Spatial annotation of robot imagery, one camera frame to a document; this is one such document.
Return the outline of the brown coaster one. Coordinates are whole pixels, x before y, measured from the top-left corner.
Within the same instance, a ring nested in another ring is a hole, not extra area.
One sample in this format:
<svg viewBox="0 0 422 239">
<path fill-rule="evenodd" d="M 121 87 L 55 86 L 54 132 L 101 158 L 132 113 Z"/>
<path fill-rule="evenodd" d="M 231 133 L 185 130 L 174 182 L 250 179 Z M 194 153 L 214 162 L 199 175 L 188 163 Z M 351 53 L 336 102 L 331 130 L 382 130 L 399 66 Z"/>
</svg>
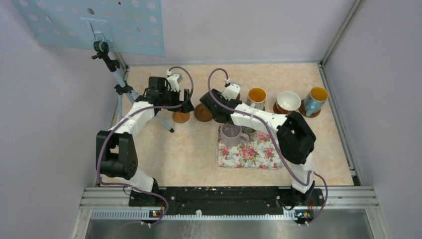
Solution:
<svg viewBox="0 0 422 239">
<path fill-rule="evenodd" d="M 201 122 L 208 122 L 213 120 L 213 115 L 203 103 L 200 103 L 195 107 L 194 116 L 198 121 Z"/>
</svg>

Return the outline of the light brown small coaster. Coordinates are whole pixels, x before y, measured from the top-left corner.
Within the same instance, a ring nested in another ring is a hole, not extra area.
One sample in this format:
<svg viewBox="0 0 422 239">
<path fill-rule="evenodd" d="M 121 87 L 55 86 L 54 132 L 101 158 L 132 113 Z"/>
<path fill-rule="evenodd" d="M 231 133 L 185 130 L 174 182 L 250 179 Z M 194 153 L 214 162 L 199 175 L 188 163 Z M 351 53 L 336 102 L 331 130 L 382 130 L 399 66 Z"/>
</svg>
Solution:
<svg viewBox="0 0 422 239">
<path fill-rule="evenodd" d="M 190 119 L 190 113 L 173 112 L 172 119 L 176 123 L 185 123 Z"/>
</svg>

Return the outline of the glass mug orange inside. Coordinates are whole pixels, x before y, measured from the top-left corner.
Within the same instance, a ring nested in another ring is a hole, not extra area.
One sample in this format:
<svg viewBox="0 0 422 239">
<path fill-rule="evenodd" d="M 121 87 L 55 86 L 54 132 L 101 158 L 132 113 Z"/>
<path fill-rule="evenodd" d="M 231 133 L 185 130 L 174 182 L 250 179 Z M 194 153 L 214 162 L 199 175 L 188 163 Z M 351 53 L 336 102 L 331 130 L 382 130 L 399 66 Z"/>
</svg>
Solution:
<svg viewBox="0 0 422 239">
<path fill-rule="evenodd" d="M 265 110 L 267 94 L 262 88 L 252 88 L 247 95 L 246 104 L 252 108 Z"/>
</svg>

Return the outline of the white cup red handle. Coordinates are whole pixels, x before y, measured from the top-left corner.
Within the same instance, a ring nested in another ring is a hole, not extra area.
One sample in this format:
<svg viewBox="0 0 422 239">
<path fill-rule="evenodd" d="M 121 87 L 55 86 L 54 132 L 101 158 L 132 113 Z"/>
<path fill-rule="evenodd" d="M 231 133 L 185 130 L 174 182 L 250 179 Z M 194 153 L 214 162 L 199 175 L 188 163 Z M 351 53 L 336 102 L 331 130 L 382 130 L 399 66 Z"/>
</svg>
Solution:
<svg viewBox="0 0 422 239">
<path fill-rule="evenodd" d="M 294 92 L 283 91 L 277 96 L 276 100 L 279 104 L 295 104 L 298 107 L 301 105 L 301 98 Z"/>
</svg>

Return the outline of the blue mug yellow inside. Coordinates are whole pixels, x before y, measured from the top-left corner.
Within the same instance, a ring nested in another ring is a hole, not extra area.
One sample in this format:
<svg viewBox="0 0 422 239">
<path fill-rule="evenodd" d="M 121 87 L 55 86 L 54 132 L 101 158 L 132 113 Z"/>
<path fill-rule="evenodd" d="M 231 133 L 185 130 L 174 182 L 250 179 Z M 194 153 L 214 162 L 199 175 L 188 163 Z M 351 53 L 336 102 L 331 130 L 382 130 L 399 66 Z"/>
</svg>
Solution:
<svg viewBox="0 0 422 239">
<path fill-rule="evenodd" d="M 325 88 L 312 88 L 308 95 L 304 98 L 306 115 L 310 116 L 312 113 L 316 113 L 319 109 L 321 109 L 328 97 L 329 95 Z"/>
</svg>

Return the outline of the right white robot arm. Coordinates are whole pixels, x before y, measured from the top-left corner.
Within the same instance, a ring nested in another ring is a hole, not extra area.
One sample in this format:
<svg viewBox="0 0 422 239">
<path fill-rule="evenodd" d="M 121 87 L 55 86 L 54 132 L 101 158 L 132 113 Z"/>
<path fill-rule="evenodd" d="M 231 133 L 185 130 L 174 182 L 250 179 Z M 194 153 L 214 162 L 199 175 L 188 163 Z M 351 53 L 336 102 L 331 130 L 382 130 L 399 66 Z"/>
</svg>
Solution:
<svg viewBox="0 0 422 239">
<path fill-rule="evenodd" d="M 246 126 L 269 134 L 282 163 L 292 177 L 292 199 L 305 205 L 312 199 L 315 181 L 312 156 L 316 136 L 300 113 L 274 114 L 236 99 L 225 99 L 218 90 L 205 93 L 200 102 L 218 123 Z"/>
</svg>

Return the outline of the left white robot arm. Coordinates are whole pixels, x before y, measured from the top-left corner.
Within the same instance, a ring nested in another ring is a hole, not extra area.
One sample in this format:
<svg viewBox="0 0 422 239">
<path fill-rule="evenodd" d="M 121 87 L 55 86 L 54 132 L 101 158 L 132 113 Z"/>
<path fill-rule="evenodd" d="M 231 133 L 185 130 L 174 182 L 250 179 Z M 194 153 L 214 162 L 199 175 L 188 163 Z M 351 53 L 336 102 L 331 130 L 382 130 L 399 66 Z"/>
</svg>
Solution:
<svg viewBox="0 0 422 239">
<path fill-rule="evenodd" d="M 135 199 L 146 205 L 162 203 L 157 181 L 138 169 L 135 139 L 142 128 L 161 109 L 189 113 L 193 89 L 180 90 L 182 77 L 171 74 L 167 77 L 149 77 L 148 87 L 136 98 L 131 110 L 109 130 L 101 130 L 96 137 L 96 171 L 99 182 L 102 176 L 117 178 L 117 186 L 131 188 Z"/>
</svg>

